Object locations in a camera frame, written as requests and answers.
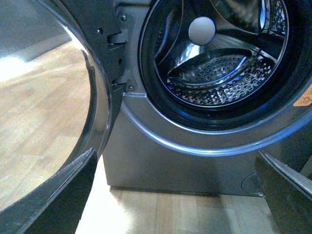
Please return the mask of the left gripper black camera left finger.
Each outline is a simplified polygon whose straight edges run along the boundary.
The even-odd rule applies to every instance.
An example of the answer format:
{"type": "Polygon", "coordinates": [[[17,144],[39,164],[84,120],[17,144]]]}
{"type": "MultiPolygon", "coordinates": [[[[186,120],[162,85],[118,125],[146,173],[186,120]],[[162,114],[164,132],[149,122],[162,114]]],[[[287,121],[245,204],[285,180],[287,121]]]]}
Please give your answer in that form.
{"type": "Polygon", "coordinates": [[[94,148],[0,213],[2,234],[73,234],[94,182],[94,148]]]}

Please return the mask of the left gripper black camera right finger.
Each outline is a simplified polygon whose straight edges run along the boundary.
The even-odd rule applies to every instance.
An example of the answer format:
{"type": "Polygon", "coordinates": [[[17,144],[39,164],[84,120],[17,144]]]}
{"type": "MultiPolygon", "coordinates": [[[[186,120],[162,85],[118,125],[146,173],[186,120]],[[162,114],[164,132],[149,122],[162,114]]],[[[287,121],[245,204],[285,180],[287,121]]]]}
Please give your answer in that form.
{"type": "Polygon", "coordinates": [[[282,234],[312,232],[312,181],[264,151],[255,161],[258,181],[282,234]]]}

